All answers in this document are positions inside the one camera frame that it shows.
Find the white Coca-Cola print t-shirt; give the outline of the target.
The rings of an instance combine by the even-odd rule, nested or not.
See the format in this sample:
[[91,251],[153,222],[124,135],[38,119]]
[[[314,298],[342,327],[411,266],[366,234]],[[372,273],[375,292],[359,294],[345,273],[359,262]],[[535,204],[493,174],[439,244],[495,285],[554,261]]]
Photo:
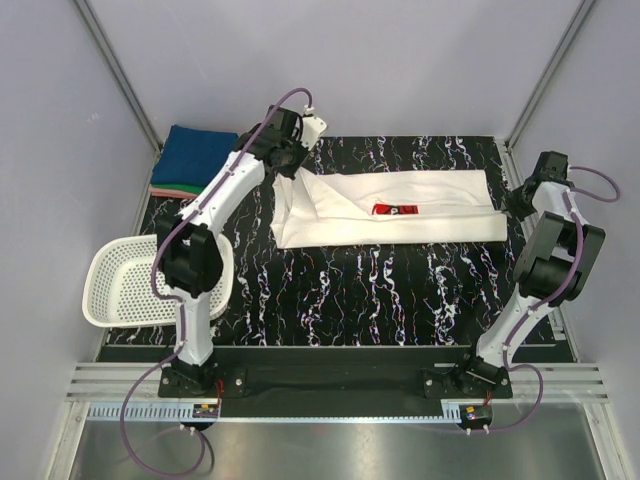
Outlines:
[[374,244],[503,242],[482,170],[316,175],[273,183],[271,230],[280,249]]

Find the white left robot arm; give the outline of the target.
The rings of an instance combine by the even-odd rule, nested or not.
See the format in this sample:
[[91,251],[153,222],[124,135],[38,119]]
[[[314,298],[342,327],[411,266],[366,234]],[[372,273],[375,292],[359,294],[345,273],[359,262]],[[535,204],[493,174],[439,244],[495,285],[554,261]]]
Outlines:
[[222,277],[224,260],[217,238],[241,201],[273,172],[292,178],[324,132],[307,126],[300,137],[254,129],[239,138],[218,174],[176,219],[157,231],[152,275],[169,286],[162,300],[175,302],[176,345],[163,369],[161,394],[209,391],[216,382],[210,336],[210,298]]

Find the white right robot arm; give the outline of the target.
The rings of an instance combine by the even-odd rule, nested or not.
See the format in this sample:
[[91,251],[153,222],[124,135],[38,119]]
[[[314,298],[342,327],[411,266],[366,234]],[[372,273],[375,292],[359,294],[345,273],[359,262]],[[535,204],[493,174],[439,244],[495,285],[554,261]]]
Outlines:
[[605,231],[580,213],[570,184],[541,183],[531,207],[539,219],[516,263],[514,292],[494,325],[450,373],[465,395],[509,385],[516,351],[544,317],[578,297],[604,244]]

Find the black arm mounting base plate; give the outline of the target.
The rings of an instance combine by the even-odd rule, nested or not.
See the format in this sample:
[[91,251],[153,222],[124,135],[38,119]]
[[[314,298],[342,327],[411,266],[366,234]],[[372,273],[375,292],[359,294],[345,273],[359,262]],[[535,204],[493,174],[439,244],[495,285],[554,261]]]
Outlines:
[[178,360],[162,369],[166,398],[243,398],[264,391],[389,391],[433,399],[513,397],[503,367],[469,346],[216,347],[202,367]]

